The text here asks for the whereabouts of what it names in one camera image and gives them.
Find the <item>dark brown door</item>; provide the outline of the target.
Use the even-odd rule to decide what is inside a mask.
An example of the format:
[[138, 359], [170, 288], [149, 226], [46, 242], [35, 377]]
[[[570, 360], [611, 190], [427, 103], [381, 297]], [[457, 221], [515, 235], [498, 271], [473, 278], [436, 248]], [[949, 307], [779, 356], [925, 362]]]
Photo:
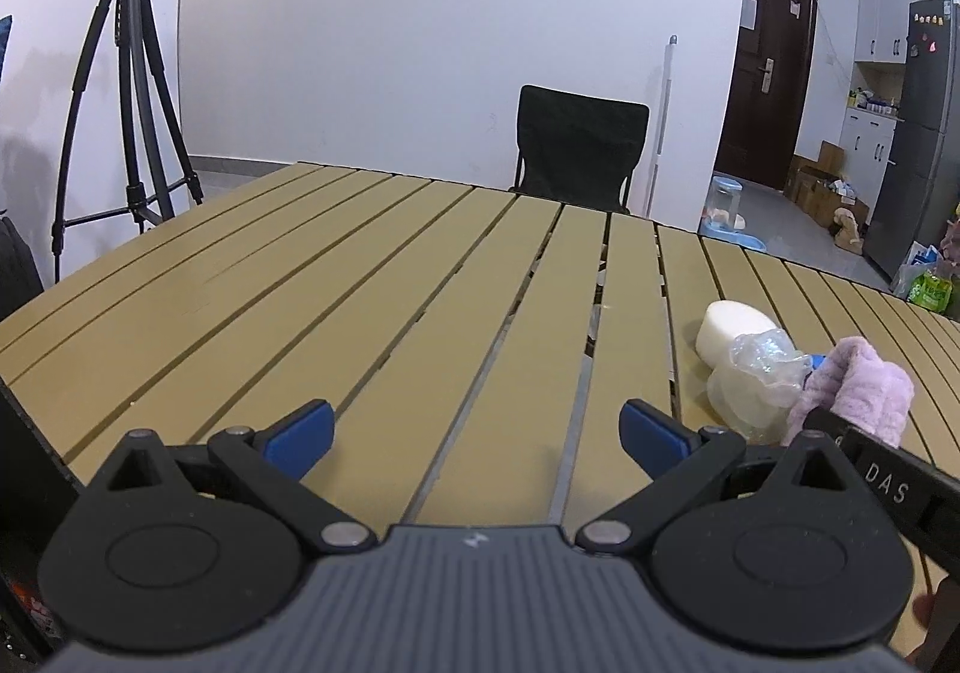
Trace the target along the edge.
[[715, 171], [779, 190], [799, 138], [817, 0], [742, 0]]

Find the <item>white kitchen cabinet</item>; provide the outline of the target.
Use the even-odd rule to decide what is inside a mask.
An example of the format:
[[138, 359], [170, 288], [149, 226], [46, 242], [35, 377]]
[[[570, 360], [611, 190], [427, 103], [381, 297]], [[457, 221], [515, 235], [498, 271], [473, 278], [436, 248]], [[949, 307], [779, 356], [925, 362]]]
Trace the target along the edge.
[[910, 5], [918, 0], [859, 0], [854, 60], [903, 63], [907, 60]]

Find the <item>blue pet water bowl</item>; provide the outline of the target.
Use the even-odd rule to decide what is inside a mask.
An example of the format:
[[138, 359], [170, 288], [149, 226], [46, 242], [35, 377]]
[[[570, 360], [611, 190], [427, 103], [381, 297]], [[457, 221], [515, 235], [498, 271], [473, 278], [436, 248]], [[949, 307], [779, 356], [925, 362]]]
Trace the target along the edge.
[[742, 184], [739, 180], [727, 175], [715, 175], [709, 184], [701, 213], [700, 234], [743, 249], [765, 252], [765, 242], [745, 230], [747, 223], [740, 214], [740, 200]]

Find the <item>green snack bag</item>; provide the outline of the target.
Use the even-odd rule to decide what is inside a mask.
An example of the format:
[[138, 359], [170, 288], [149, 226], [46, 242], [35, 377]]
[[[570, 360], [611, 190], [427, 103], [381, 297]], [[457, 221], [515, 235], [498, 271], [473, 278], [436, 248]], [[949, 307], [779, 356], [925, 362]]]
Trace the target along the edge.
[[911, 281], [907, 301], [932, 313], [944, 313], [953, 294], [952, 276], [939, 274], [934, 268], [924, 268]]

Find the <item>crumpled clear plastic cup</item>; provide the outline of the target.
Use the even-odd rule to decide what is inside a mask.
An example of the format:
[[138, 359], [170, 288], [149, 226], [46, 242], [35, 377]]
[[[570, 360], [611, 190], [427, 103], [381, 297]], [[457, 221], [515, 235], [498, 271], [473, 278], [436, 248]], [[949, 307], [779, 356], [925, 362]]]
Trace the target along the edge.
[[773, 328], [736, 336], [721, 352], [706, 393], [719, 419], [748, 444], [778, 445], [811, 372], [811, 356]]

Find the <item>white mop pole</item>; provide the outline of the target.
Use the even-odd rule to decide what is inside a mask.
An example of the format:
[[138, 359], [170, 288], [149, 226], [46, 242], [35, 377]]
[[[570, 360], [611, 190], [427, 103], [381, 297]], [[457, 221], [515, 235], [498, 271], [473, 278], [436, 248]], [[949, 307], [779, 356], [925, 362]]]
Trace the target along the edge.
[[651, 166], [649, 166], [649, 175], [647, 176], [646, 193], [644, 194], [643, 216], [649, 218], [652, 211], [652, 202], [656, 195], [656, 185], [658, 185], [659, 167], [661, 167], [662, 150], [664, 149], [665, 127], [667, 127], [667, 118], [669, 118], [670, 96], [672, 96], [672, 73], [674, 73], [674, 57], [679, 36], [670, 34], [667, 40], [667, 46], [664, 49], [664, 62], [662, 62], [661, 79], [661, 101], [659, 101], [658, 115], [656, 115], [656, 124], [654, 124], [654, 138], [652, 138], [651, 148]]

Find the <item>pink fluffy cloth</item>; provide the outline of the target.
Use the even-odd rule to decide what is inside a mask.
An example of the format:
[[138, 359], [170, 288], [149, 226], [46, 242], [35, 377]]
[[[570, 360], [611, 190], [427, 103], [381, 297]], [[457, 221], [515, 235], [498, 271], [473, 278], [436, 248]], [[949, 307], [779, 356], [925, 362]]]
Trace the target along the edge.
[[914, 398], [913, 380], [898, 364], [880, 358], [866, 338], [841, 338], [805, 380], [789, 409], [781, 444], [789, 445], [816, 408], [898, 447]]

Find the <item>tan slatted folding table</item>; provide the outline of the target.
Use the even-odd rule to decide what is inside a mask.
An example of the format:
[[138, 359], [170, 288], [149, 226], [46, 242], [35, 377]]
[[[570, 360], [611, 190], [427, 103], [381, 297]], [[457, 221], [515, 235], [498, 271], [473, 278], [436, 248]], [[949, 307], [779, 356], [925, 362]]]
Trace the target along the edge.
[[71, 273], [2, 327], [2, 375], [80, 478], [132, 427], [202, 442], [320, 397], [309, 487], [376, 530], [574, 527], [643, 478], [628, 398], [706, 424], [718, 299], [804, 351], [859, 335], [916, 387], [907, 446], [958, 465], [958, 328], [885, 292], [647, 219], [293, 164]]

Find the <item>white foam cylinder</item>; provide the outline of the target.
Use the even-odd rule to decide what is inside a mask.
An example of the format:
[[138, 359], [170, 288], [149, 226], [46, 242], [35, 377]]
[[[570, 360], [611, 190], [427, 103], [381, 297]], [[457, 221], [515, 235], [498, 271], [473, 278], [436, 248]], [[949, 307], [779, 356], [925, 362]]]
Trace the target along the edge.
[[721, 299], [711, 302], [704, 311], [695, 349], [708, 367], [715, 367], [739, 336], [758, 335], [775, 328], [775, 322], [761, 310], [743, 302]]

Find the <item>grey refrigerator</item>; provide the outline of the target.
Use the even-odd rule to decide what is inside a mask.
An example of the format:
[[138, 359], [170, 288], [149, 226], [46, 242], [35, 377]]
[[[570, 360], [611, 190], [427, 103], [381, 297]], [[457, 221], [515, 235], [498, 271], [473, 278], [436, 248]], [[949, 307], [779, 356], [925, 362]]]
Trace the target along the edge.
[[910, 5], [898, 124], [864, 257], [891, 280], [912, 246], [935, 246], [958, 205], [958, 3]]

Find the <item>black folding chair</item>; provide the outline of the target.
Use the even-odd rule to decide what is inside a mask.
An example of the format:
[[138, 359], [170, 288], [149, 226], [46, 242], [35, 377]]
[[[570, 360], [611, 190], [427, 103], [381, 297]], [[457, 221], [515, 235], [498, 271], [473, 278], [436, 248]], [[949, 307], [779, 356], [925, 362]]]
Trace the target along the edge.
[[602, 213], [628, 214], [651, 110], [638, 102], [524, 85], [511, 190]]

